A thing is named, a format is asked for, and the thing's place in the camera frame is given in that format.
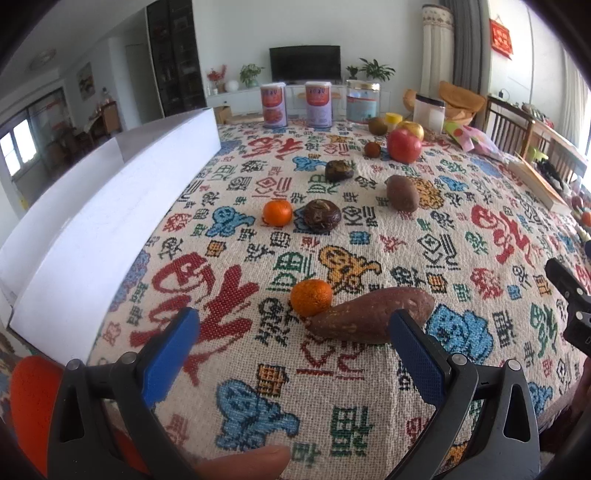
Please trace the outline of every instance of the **blue gripper pad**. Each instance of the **blue gripper pad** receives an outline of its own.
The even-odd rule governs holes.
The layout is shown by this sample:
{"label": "blue gripper pad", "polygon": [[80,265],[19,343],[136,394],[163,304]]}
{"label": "blue gripper pad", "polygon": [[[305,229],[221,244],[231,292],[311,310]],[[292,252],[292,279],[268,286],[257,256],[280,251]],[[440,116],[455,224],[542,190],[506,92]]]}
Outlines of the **blue gripper pad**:
{"label": "blue gripper pad", "polygon": [[390,342],[402,359],[402,363],[412,377],[423,401],[439,408],[445,399],[445,378],[429,354],[426,345],[421,341],[420,335],[428,341],[427,336],[416,323],[414,326],[416,332],[398,311],[394,312],[388,323]]}
{"label": "blue gripper pad", "polygon": [[176,328],[168,335],[164,344],[160,345],[160,349],[144,370],[142,397],[148,408],[166,398],[191,347],[199,337],[197,310],[185,308],[180,310],[178,315]]}

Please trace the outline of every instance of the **television screen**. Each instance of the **television screen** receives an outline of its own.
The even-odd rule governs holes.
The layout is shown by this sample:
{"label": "television screen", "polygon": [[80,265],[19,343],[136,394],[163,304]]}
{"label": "television screen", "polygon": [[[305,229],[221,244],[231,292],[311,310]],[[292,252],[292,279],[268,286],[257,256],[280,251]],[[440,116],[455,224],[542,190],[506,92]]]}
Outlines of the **television screen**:
{"label": "television screen", "polygon": [[273,82],[341,80],[340,47],[302,45],[270,48]]}

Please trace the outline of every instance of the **gold jar lid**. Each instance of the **gold jar lid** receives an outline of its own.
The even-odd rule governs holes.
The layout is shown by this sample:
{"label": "gold jar lid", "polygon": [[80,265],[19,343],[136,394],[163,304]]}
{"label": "gold jar lid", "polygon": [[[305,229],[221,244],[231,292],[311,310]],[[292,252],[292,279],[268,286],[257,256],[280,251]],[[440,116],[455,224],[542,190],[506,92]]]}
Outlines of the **gold jar lid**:
{"label": "gold jar lid", "polygon": [[354,90],[373,90],[379,92],[379,83],[371,83],[366,80],[347,80],[347,88]]}

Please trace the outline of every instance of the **green plant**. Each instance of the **green plant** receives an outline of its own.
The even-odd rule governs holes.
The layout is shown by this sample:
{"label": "green plant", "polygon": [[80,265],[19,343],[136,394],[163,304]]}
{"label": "green plant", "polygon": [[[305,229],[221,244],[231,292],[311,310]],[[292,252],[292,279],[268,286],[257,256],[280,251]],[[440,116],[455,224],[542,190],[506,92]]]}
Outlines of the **green plant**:
{"label": "green plant", "polygon": [[242,83],[252,82],[262,72],[263,68],[265,67],[257,67],[254,63],[243,65],[240,69],[240,81]]}
{"label": "green plant", "polygon": [[360,71],[365,72],[368,78],[381,80],[386,82],[390,79],[392,75],[396,73],[389,65],[380,65],[376,59],[373,62],[367,61],[365,59],[359,58],[363,63],[363,67],[361,67]]}
{"label": "green plant", "polygon": [[354,65],[349,65],[347,67],[347,72],[349,72],[349,75],[351,75],[352,79],[356,78],[357,72],[359,71],[359,67],[355,67]]}

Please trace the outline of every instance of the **white box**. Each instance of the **white box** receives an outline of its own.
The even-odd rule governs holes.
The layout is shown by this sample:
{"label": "white box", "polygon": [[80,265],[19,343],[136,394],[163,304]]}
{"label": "white box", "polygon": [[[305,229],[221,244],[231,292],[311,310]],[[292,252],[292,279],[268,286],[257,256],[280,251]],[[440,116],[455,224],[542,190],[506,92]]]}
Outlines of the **white box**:
{"label": "white box", "polygon": [[86,362],[146,240],[219,149],[204,109],[120,134],[76,164],[0,249],[3,324],[61,364]]}

